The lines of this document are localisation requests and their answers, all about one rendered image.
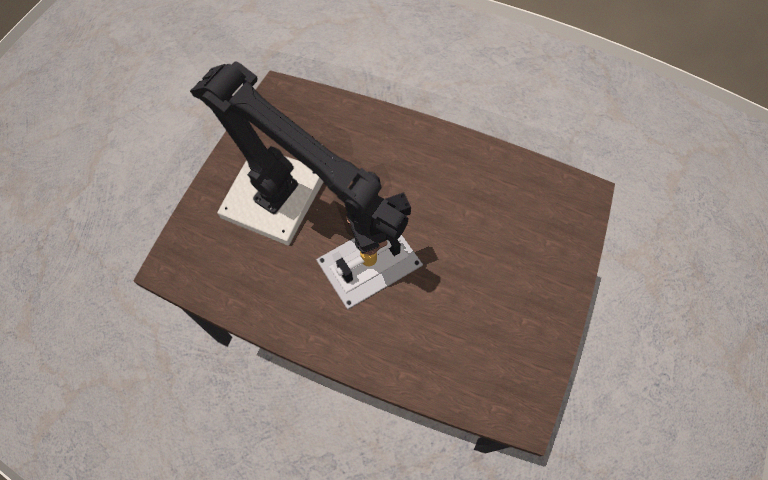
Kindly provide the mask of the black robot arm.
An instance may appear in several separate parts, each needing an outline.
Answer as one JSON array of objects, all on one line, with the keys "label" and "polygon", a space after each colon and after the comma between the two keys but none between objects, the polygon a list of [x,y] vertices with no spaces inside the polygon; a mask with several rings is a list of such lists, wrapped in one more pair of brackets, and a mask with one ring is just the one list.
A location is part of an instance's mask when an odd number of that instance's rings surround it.
[{"label": "black robot arm", "polygon": [[[258,80],[254,73],[235,61],[211,68],[204,77],[190,92],[212,109],[245,156],[250,183],[260,192],[253,197],[256,204],[276,214],[298,182],[290,174],[293,164],[279,149],[266,148],[249,122],[312,170],[345,203],[355,221],[373,222],[371,236],[384,233],[397,240],[402,235],[411,214],[405,194],[386,200],[378,196],[382,186],[375,173],[358,169],[335,155],[267,102],[253,88]],[[347,188],[351,179],[354,182]]]}]

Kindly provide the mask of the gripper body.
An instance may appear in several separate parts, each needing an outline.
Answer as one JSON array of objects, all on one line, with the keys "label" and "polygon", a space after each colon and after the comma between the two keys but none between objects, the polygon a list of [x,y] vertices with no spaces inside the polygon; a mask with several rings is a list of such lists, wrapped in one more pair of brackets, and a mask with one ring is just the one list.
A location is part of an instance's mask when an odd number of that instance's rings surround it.
[{"label": "gripper body", "polygon": [[361,253],[365,253],[373,249],[379,248],[379,243],[386,241],[386,235],[384,233],[379,233],[374,236],[371,236],[370,225],[373,224],[373,222],[370,224],[360,224],[357,221],[355,221],[355,219],[353,218],[353,214],[349,212],[347,212],[347,217],[350,221],[352,233],[355,237],[355,240],[358,244],[358,247]]}]

